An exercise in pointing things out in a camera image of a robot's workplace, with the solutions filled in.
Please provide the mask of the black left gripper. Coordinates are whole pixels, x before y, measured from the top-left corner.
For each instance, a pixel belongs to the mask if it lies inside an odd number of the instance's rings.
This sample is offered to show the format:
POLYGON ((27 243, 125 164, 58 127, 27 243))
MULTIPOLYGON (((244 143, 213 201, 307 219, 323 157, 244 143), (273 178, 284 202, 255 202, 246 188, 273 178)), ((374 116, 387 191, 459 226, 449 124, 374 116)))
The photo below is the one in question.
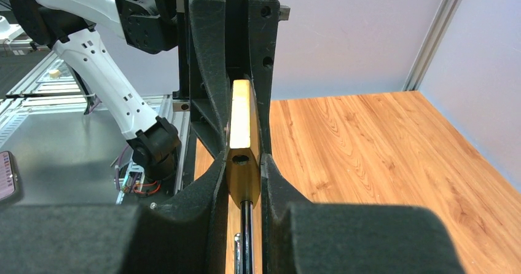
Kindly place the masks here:
POLYGON ((278 0, 180 0, 180 95, 189 100, 193 134, 211 156, 227 147, 235 80, 256 93, 260 150, 272 152, 270 102, 278 24, 288 8, 278 0))

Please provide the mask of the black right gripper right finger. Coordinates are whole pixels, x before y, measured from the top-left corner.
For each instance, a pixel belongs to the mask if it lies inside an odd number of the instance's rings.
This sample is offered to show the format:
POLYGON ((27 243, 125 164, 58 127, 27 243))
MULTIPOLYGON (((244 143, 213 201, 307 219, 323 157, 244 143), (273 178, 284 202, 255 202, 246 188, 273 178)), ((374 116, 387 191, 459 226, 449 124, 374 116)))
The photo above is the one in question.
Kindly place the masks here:
POLYGON ((463 273, 439 217, 420 206, 314 203, 263 154, 265 273, 463 273))

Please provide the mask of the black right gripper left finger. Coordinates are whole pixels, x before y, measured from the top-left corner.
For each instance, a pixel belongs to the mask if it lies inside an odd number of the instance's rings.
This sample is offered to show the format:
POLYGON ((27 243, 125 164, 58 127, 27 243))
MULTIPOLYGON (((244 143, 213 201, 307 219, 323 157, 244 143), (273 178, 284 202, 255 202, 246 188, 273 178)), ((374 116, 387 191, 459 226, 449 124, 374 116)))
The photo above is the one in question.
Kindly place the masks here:
POLYGON ((2 273, 224 273, 225 152, 174 197, 144 205, 1 210, 2 273))

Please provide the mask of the small brass padlock with key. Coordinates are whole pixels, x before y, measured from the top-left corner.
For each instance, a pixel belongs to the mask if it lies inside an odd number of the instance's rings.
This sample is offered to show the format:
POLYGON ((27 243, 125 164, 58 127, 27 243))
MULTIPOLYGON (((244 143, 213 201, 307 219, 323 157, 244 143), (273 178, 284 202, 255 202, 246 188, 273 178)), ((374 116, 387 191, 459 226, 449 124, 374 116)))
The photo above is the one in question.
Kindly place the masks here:
POLYGON ((261 195, 261 145, 256 95, 248 79, 233 82, 227 139, 227 187, 240 210, 238 272, 254 273, 253 209, 261 195))

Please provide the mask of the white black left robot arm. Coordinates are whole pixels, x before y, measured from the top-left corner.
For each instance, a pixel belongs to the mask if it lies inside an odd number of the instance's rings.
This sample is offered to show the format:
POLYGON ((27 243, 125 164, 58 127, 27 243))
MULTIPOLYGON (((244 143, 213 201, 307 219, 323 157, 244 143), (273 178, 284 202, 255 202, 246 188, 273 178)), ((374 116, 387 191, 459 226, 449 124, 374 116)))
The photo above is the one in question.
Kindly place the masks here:
POLYGON ((97 95, 133 149, 161 181, 176 169, 177 129, 140 97, 110 56, 104 26, 129 46, 177 49, 180 91, 203 117, 213 153, 269 148, 268 102, 276 35, 290 9, 279 0, 9 0, 25 32, 54 51, 97 95))

